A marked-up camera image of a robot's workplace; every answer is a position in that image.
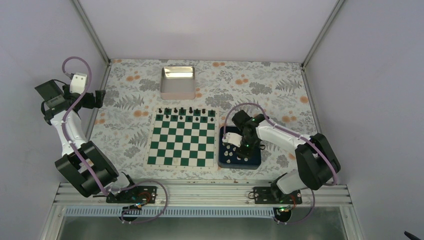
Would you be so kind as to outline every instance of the white wall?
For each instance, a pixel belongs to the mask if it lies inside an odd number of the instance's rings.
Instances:
[[[80,0],[110,58],[304,61],[337,0]]]
[[[424,1],[347,1],[307,66],[367,239],[424,239]]]
[[[43,120],[35,86],[67,81],[62,61],[91,64],[93,87],[105,64],[70,1],[3,1],[0,7],[0,238],[39,239],[59,181],[61,157],[55,129]],[[69,62],[69,71],[86,73]],[[89,111],[81,114],[84,126]]]

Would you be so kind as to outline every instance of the floral pattern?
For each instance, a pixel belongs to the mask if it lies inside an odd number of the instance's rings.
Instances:
[[[166,66],[194,66],[195,99],[161,99],[161,70]],[[264,142],[262,164],[257,170],[220,167],[214,172],[147,170],[143,163],[152,109],[156,105],[219,108],[222,126],[233,106],[256,103],[274,122],[303,134],[316,133],[301,67],[297,63],[115,59],[105,89],[103,107],[98,111],[91,140],[120,172],[133,178],[272,180],[297,167],[294,156]],[[240,109],[252,116],[260,113],[254,106]]]

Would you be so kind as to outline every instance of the green and white chessboard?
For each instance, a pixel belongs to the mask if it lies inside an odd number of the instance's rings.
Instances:
[[[156,106],[153,109],[146,169],[216,171],[218,108]]]

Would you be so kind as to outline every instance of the black mounting plate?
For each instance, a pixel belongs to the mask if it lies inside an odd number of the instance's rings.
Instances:
[[[147,202],[148,204],[154,204],[156,200],[158,188],[156,186],[136,186],[130,190],[122,191],[121,193],[113,196],[109,194],[106,198],[106,203],[108,204],[138,204],[146,201],[147,192],[150,194],[151,198]]]
[[[296,199],[296,204],[301,204],[302,196],[298,196],[300,193],[300,190],[293,191],[290,194],[287,194],[287,197],[279,202],[276,201],[275,197],[271,194],[270,186],[255,186],[253,188],[253,194],[255,196],[254,204],[293,204],[293,199],[290,197],[290,195]]]

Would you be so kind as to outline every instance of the dark blue tray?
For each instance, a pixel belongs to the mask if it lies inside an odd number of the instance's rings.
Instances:
[[[240,134],[241,132],[239,129],[235,126],[227,126],[226,127],[227,133],[236,133]],[[253,156],[249,158],[247,161],[245,161],[243,158],[240,160],[237,159],[237,154],[233,150],[235,147],[234,145],[230,144],[230,149],[227,149],[227,144],[223,144],[223,135],[224,135],[224,127],[222,126],[219,129],[219,154],[218,154],[218,166],[220,166],[223,169],[247,169],[247,170],[256,170],[261,165],[262,159],[261,159],[261,150],[259,147],[254,151]],[[225,156],[225,151],[228,151],[228,153],[232,153],[232,156],[228,155]]]

